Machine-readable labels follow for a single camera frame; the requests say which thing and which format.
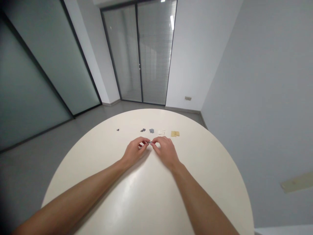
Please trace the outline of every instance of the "baseboard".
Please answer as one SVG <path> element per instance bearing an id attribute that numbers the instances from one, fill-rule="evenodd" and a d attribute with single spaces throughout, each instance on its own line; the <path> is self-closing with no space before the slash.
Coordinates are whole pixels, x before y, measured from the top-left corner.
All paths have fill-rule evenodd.
<path id="1" fill-rule="evenodd" d="M 167 109 L 167 110 L 173 110 L 173 111 L 183 111 L 183 112 L 188 112 L 188 113 L 199 114 L 199 115 L 200 115 L 200 118 L 201 118 L 201 121 L 202 121 L 202 124 L 203 124 L 203 127 L 204 127 L 205 129 L 208 129 L 207 126 L 206 126 L 206 124 L 205 124 L 205 121 L 204 121 L 204 119 L 203 119 L 203 116 L 202 116 L 201 111 L 192 110 L 192 109 L 182 109 L 182 108 L 167 107 L 167 106 L 165 106 L 165 109 Z"/>
<path id="2" fill-rule="evenodd" d="M 114 101 L 112 103 L 104 103 L 104 102 L 102 102 L 102 104 L 105 105 L 105 106 L 113 106 L 113 105 L 117 104 L 120 101 L 121 101 L 121 99 L 118 99 L 118 100 L 116 100 L 116 101 Z"/>
<path id="3" fill-rule="evenodd" d="M 204 121 L 204 118 L 203 118 L 203 116 L 202 116 L 201 111 L 200 111 L 199 114 L 200 114 L 200 118 L 201 118 L 201 121 L 202 121 L 202 124 L 203 124 L 204 128 L 208 130 L 208 127 L 206 126 L 206 123 L 205 123 L 205 121 Z"/>
<path id="4" fill-rule="evenodd" d="M 174 107 L 168 107 L 168 106 L 165 106 L 165 109 L 174 110 L 174 111 L 183 111 L 183 112 L 188 112 L 188 113 L 196 113 L 196 114 L 200 113 L 200 111 L 198 111 L 198 110 L 174 108 Z"/>

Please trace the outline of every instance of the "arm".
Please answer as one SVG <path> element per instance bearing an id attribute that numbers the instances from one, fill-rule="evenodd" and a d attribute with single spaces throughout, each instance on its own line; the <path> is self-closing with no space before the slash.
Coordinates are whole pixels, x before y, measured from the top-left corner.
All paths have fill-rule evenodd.
<path id="1" fill-rule="evenodd" d="M 171 139 L 157 137 L 151 145 L 176 181 L 195 234 L 239 235 L 218 205 L 179 161 Z"/>
<path id="2" fill-rule="evenodd" d="M 139 137 L 130 142 L 121 160 L 88 177 L 52 200 L 12 234 L 66 234 L 90 210 L 103 193 L 146 150 L 147 138 Z"/>

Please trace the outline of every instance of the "white oval table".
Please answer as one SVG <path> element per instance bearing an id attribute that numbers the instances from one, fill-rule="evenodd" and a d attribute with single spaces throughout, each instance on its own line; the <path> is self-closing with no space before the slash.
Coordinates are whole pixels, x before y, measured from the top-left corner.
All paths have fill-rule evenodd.
<path id="1" fill-rule="evenodd" d="M 162 129 L 172 139 L 180 161 L 237 231 L 241 235 L 253 235 L 249 196 L 229 153 L 200 124 L 160 109 L 121 113 L 85 134 L 59 165 L 42 206 L 119 160 L 131 140 L 139 136 L 152 140 Z M 180 136 L 171 137 L 171 131 L 179 131 Z M 99 201 L 76 234 L 193 234 L 172 175 L 152 146 L 148 147 L 148 153 Z"/>

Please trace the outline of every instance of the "forearm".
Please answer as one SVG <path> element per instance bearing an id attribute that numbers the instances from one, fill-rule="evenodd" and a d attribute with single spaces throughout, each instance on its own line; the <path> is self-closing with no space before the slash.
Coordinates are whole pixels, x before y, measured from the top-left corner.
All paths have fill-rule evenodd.
<path id="1" fill-rule="evenodd" d="M 228 218 L 182 163 L 171 169 L 195 234 L 236 234 Z"/>
<path id="2" fill-rule="evenodd" d="M 120 160 L 81 181 L 35 213 L 13 234 L 66 234 L 127 168 Z"/>

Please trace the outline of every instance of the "hand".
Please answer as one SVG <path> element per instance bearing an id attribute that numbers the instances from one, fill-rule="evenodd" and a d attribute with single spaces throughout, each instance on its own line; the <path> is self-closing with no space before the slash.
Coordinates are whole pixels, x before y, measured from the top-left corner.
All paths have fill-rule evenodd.
<path id="1" fill-rule="evenodd" d="M 127 167 L 131 167 L 134 165 L 142 156 L 143 152 L 147 149 L 148 143 L 150 140 L 143 137 L 138 137 L 132 140 L 122 157 L 122 161 L 127 165 Z"/>
<path id="2" fill-rule="evenodd" d="M 161 145 L 161 149 L 159 149 L 155 143 L 158 142 Z M 172 171 L 173 168 L 180 163 L 175 146 L 171 139 L 163 136 L 157 137 L 152 140 L 151 143 L 154 151 L 158 154 L 159 158 L 163 162 L 163 164 Z"/>

